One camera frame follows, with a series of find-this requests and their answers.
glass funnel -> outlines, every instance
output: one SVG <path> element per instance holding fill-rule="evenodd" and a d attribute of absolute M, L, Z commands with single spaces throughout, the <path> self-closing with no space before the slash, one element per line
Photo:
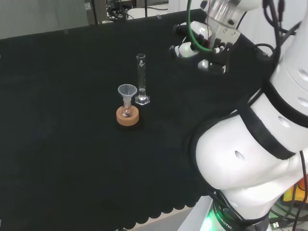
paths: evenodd
<path fill-rule="evenodd" d="M 134 108 L 131 107 L 131 98 L 137 93 L 137 88 L 131 84 L 123 84 L 118 87 L 118 92 L 123 96 L 124 105 L 121 108 L 123 117 L 131 117 L 134 115 Z"/>

black table cover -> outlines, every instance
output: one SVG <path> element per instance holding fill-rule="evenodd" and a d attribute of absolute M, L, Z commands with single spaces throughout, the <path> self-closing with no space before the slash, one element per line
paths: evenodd
<path fill-rule="evenodd" d="M 185 135 L 270 72 L 244 36 L 224 76 L 174 62 L 172 27 L 183 21 L 185 12 L 0 41 L 1 231 L 131 229 L 206 195 Z M 151 102 L 123 128 L 117 87 L 138 85 L 138 53 Z"/>

floor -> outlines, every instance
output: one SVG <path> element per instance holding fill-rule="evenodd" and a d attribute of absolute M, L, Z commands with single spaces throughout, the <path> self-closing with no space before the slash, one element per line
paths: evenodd
<path fill-rule="evenodd" d="M 157 10 L 154 9 L 148 9 L 148 17 L 151 16 L 156 16 L 156 15 L 162 15 L 168 13 L 168 11 L 160 11 L 159 9 L 168 9 L 168 4 L 161 4 L 161 5 L 156 5 L 156 6 L 150 6 L 153 8 L 156 8 Z M 131 9 L 128 11 L 128 14 L 132 16 L 133 18 L 145 18 L 145 10 L 144 8 L 135 8 Z"/>

funnel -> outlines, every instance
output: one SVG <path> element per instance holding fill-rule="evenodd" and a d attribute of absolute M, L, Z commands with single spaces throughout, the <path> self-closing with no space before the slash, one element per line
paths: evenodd
<path fill-rule="evenodd" d="M 124 105 L 116 111 L 118 123 L 124 126 L 136 124 L 139 120 L 139 111 L 131 105 L 131 98 L 137 93 L 137 88 L 131 84 L 123 84 L 117 90 L 122 95 L 124 101 Z"/>
<path fill-rule="evenodd" d="M 131 117 L 134 115 L 134 109 L 131 107 L 131 98 L 137 93 L 137 88 L 131 84 L 123 84 L 118 87 L 118 92 L 123 96 L 124 105 L 121 109 L 123 117 Z"/>

white robotic arm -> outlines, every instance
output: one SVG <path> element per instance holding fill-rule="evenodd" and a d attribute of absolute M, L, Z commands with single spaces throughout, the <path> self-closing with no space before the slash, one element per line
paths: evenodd
<path fill-rule="evenodd" d="M 260 0 L 230 3 L 242 11 L 262 5 Z M 308 11 L 293 44 L 265 84 L 265 93 L 251 109 L 219 122 L 198 141 L 196 161 L 200 173 L 223 192 L 244 219 L 266 216 L 276 200 L 303 177 L 301 150 L 308 166 L 307 42 Z M 251 121 L 259 124 L 253 127 Z M 260 130 L 270 139 L 260 136 Z M 278 150 L 293 156 L 279 158 Z M 224 229 L 217 221 L 215 226 L 216 230 Z"/>

